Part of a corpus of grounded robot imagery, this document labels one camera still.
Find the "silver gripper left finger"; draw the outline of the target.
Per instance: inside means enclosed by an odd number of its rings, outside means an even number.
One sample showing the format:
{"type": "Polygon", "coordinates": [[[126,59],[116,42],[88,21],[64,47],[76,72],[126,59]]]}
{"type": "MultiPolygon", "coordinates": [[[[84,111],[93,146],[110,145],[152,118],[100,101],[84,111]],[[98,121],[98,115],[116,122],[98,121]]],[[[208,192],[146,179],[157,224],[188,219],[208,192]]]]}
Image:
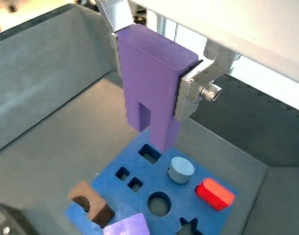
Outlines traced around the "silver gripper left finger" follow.
{"type": "Polygon", "coordinates": [[[96,0],[97,9],[110,32],[117,74],[121,74],[117,32],[133,24],[128,0],[96,0]]]}

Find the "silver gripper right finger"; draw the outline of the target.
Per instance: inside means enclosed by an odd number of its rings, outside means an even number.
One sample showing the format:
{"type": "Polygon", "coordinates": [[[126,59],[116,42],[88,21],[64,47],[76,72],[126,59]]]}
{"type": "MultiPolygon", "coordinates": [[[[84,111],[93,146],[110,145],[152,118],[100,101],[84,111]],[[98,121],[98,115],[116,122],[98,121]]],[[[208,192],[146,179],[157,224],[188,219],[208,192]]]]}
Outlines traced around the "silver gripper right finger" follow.
{"type": "Polygon", "coordinates": [[[182,75],[173,110],[173,117],[182,122],[196,111],[201,100],[213,102],[221,88],[214,79],[232,70],[236,53],[212,40],[205,41],[197,64],[182,75]]]}

